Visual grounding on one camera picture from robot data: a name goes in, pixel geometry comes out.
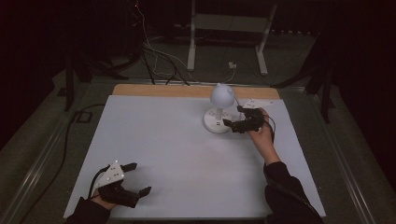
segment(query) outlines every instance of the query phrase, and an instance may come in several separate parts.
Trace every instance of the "lamp base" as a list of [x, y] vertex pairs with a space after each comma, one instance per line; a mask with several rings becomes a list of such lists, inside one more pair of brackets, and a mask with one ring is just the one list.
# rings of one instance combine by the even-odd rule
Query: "lamp base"
[[231, 120], [231, 115], [223, 110], [221, 113], [221, 119], [216, 119], [217, 109], [212, 108], [208, 110], [204, 115], [204, 125], [212, 133], [227, 133], [231, 128], [224, 125], [223, 119]]

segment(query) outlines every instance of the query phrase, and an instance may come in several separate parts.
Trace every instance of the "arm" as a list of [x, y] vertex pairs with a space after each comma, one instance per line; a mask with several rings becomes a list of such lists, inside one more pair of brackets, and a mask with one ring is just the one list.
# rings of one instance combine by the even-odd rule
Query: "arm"
[[105, 224], [110, 217], [110, 211], [116, 205], [102, 200], [99, 192], [89, 200], [80, 198], [73, 215], [67, 218], [65, 224], [97, 223]]
[[[267, 112], [262, 109], [262, 113], [268, 122]], [[290, 175], [286, 164], [278, 157], [272, 141], [271, 128], [268, 125], [264, 123], [257, 132], [248, 132], [255, 147], [264, 158], [263, 170], [267, 183], [272, 183], [265, 187], [265, 199], [273, 210], [273, 214], [267, 217], [268, 223], [322, 223], [320, 217], [310, 209], [300, 181]], [[309, 206], [274, 188], [278, 185], [306, 201]]]

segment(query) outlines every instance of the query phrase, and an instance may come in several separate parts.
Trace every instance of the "human hand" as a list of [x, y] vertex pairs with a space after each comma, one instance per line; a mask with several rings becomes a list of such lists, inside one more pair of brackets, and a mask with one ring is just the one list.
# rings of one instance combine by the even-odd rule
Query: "human hand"
[[269, 124], [268, 113], [263, 108], [260, 108], [260, 111], [264, 114], [266, 122], [257, 132], [249, 131], [247, 134], [250, 136], [251, 140], [253, 140], [254, 145], [268, 165], [272, 162], [280, 161], [280, 158], [277, 156], [274, 148], [272, 128]]
[[95, 193], [93, 194], [93, 196], [91, 197], [91, 201], [93, 201], [94, 203], [98, 203], [100, 205], [102, 205], [105, 209], [107, 210], [111, 210], [113, 209], [115, 206], [117, 206], [115, 203], [108, 203], [106, 201], [104, 201], [99, 194], [98, 189], [95, 191]]

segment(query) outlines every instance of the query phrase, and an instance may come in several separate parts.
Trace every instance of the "sleeve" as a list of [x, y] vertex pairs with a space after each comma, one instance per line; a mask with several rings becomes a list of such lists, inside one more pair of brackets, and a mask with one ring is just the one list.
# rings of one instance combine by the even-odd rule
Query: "sleeve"
[[[279, 161], [264, 165], [264, 173], [268, 180], [274, 181], [293, 194], [308, 202], [300, 180], [291, 176], [285, 163]], [[271, 186], [265, 187], [265, 199], [270, 205], [273, 214], [267, 217], [270, 224], [275, 223], [322, 223], [321, 218], [308, 206], [293, 197]]]
[[105, 224], [109, 217], [110, 210], [91, 200], [79, 198], [75, 212], [67, 218], [65, 224]]

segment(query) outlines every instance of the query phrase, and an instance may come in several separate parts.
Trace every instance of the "white lamp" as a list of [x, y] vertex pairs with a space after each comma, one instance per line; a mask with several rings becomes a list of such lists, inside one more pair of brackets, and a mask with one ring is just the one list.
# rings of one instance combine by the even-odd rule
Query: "white lamp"
[[235, 94], [233, 89], [218, 83], [210, 95], [210, 102], [216, 107], [208, 110], [204, 115], [204, 125], [212, 133], [226, 133], [230, 130], [223, 123], [223, 119], [232, 120], [231, 114], [224, 109], [233, 105]]

